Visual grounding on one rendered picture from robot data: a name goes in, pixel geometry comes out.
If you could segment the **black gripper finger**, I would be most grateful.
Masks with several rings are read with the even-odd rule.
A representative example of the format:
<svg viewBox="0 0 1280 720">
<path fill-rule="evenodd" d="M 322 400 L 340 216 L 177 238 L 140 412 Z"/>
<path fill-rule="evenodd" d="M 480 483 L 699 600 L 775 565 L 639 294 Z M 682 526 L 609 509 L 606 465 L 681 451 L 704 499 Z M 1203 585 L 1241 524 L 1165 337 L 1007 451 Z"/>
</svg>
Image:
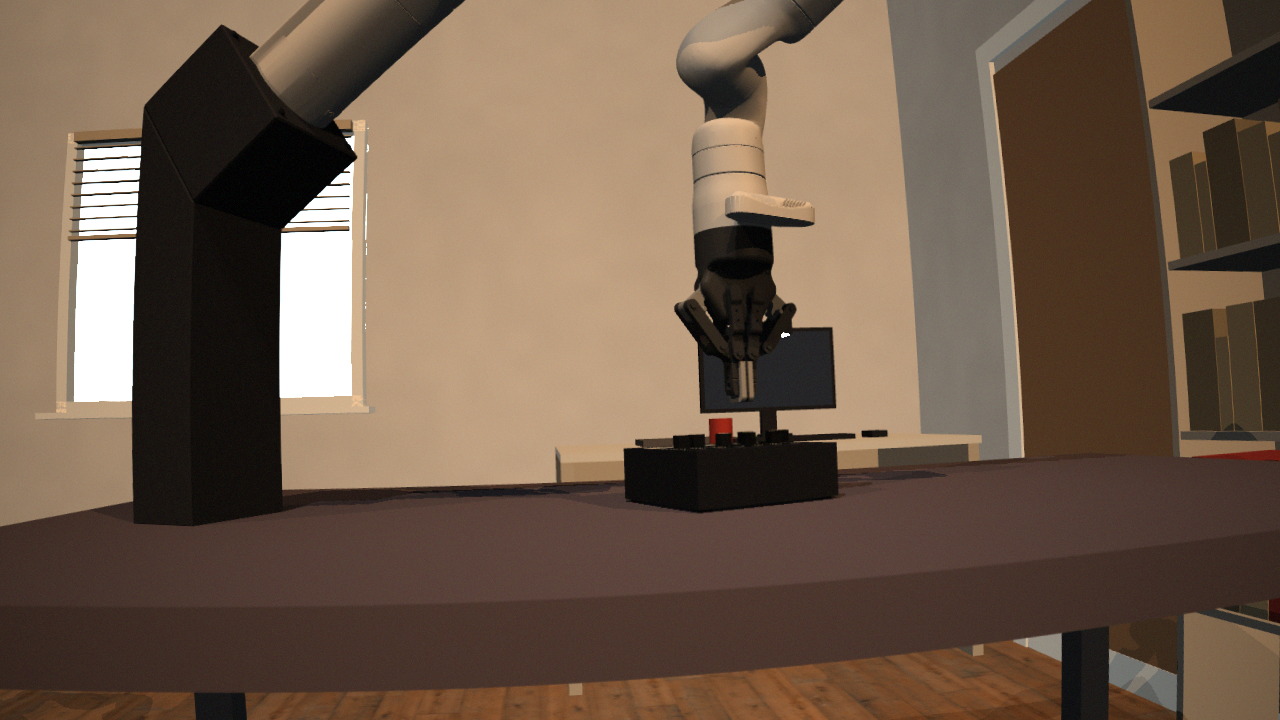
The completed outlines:
<svg viewBox="0 0 1280 720">
<path fill-rule="evenodd" d="M 782 334 L 785 334 L 785 331 L 788 327 L 788 323 L 796 313 L 795 304 L 785 304 L 785 301 L 774 293 L 774 299 L 767 309 L 767 319 L 763 324 L 764 301 L 764 288 L 762 286 L 753 287 L 750 290 L 749 300 L 749 324 L 745 327 L 745 332 L 742 334 L 745 347 L 745 356 L 742 357 L 742 361 L 748 363 L 746 402 L 753 402 L 754 395 L 756 395 L 756 359 L 774 351 L 776 345 L 778 345 Z"/>
<path fill-rule="evenodd" d="M 748 401 L 748 363 L 745 356 L 742 333 L 745 332 L 742 319 L 742 292 L 739 284 L 731 284 L 726 290 L 730 311 L 730 327 L 718 325 L 707 316 L 704 305 L 705 296 L 699 287 L 684 302 L 675 305 L 675 313 L 696 340 L 704 354 L 721 357 L 724 364 L 724 392 L 731 402 Z M 718 329 L 718 331 L 717 331 Z M 721 332 L 721 333 L 719 333 Z M 723 336 L 723 337 L 722 337 Z"/>
</svg>

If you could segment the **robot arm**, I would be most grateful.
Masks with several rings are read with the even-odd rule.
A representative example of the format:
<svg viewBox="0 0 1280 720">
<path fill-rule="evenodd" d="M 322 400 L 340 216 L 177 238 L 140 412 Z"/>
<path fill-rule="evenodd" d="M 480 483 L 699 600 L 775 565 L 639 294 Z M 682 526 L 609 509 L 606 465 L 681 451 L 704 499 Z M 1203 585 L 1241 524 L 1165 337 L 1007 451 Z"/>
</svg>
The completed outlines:
<svg viewBox="0 0 1280 720">
<path fill-rule="evenodd" d="M 307 0 L 250 59 L 285 106 L 325 128 L 462 3 Z M 767 79 L 756 54 L 776 41 L 797 44 L 840 3 L 731 0 L 685 36 L 677 72 L 705 106 L 692 135 L 692 234 L 815 224 L 812 202 L 767 196 Z"/>
</svg>

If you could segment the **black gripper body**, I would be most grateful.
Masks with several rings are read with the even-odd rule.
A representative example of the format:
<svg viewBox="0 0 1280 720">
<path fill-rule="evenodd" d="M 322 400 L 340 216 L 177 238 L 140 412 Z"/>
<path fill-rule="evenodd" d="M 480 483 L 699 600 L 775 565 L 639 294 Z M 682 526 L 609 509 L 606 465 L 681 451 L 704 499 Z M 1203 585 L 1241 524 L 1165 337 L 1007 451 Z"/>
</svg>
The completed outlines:
<svg viewBox="0 0 1280 720">
<path fill-rule="evenodd" d="M 772 231 L 758 225 L 726 225 L 694 234 L 695 266 L 707 313 L 718 325 L 730 325 L 726 290 L 739 284 L 742 292 L 742 319 L 749 324 L 750 290 L 765 291 L 763 316 L 776 293 L 771 270 L 774 263 Z"/>
</svg>

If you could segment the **black lighting desk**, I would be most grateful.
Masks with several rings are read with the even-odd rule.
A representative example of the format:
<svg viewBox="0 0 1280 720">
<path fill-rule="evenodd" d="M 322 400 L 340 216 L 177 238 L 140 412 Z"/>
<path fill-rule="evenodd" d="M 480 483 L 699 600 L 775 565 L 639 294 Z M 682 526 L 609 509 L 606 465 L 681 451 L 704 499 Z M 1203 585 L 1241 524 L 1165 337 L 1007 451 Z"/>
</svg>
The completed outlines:
<svg viewBox="0 0 1280 720">
<path fill-rule="evenodd" d="M 705 434 L 691 434 L 673 436 L 673 446 L 625 448 L 625 498 L 714 512 L 838 496 L 836 442 L 791 445 L 781 437 L 788 441 L 788 430 L 765 430 L 771 445 L 756 448 L 739 448 L 762 443 L 753 430 L 737 432 L 740 445 L 732 433 L 718 433 L 714 445 L 705 445 Z"/>
</svg>

